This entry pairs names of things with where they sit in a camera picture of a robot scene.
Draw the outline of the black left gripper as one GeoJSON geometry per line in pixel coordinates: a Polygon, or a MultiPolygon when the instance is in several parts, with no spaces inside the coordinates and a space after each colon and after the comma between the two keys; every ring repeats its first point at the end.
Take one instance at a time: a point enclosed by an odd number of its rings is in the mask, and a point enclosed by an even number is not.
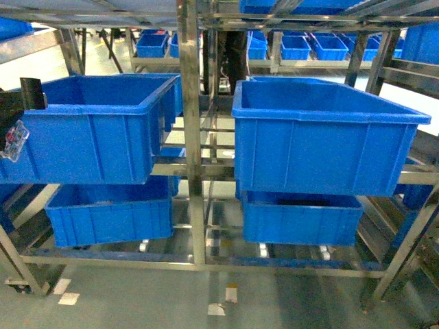
{"type": "Polygon", "coordinates": [[[6,146],[6,135],[26,110],[47,108],[47,96],[39,79],[21,77],[18,91],[1,89],[1,151],[6,146]]]}

